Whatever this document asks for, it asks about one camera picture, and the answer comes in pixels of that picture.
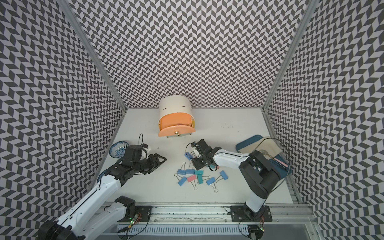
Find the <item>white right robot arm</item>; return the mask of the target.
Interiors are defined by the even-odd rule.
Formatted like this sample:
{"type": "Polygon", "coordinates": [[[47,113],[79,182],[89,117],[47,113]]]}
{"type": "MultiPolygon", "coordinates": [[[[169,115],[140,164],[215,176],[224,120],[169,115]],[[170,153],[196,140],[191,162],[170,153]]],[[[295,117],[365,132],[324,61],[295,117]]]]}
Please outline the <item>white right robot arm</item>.
{"type": "Polygon", "coordinates": [[[258,213],[267,198],[283,178],[278,169],[257,150],[249,154],[226,151],[220,147],[212,148],[205,140],[192,142],[191,147],[196,155],[192,159],[194,167],[199,170],[205,166],[227,167],[239,170],[251,190],[245,202],[248,212],[258,213]]]}

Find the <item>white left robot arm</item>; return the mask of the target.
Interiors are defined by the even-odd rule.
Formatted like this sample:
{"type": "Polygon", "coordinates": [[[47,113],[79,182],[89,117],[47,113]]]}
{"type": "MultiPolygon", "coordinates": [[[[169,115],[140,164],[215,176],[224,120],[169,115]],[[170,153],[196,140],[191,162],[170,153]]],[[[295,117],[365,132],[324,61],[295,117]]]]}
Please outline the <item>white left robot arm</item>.
{"type": "Polygon", "coordinates": [[[128,227],[133,227],[143,217],[133,199],[120,196],[101,214],[96,212],[129,179],[152,173],[166,160],[159,154],[149,154],[145,145],[129,145],[124,155],[101,173],[98,183],[76,205],[56,220],[42,224],[37,239],[94,240],[121,220],[127,220],[128,227]]]}

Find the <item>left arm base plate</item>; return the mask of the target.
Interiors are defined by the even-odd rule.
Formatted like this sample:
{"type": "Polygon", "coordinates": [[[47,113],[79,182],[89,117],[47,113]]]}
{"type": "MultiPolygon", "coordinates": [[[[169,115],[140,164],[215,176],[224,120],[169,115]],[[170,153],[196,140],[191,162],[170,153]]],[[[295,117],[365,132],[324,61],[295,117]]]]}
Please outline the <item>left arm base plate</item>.
{"type": "Polygon", "coordinates": [[[151,219],[152,209],[152,206],[136,206],[134,210],[133,208],[127,208],[125,216],[118,223],[131,222],[135,215],[139,216],[141,223],[148,223],[151,219]]]}

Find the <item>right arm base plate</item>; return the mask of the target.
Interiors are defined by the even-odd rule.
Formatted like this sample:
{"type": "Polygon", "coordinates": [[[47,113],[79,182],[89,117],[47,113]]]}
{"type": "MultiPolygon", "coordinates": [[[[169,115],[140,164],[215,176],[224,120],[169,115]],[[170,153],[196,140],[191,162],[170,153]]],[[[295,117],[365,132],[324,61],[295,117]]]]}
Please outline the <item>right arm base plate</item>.
{"type": "Polygon", "coordinates": [[[263,220],[265,223],[269,223],[273,221],[269,206],[262,206],[257,212],[253,212],[246,205],[230,206],[229,214],[232,222],[261,222],[263,220]]]}

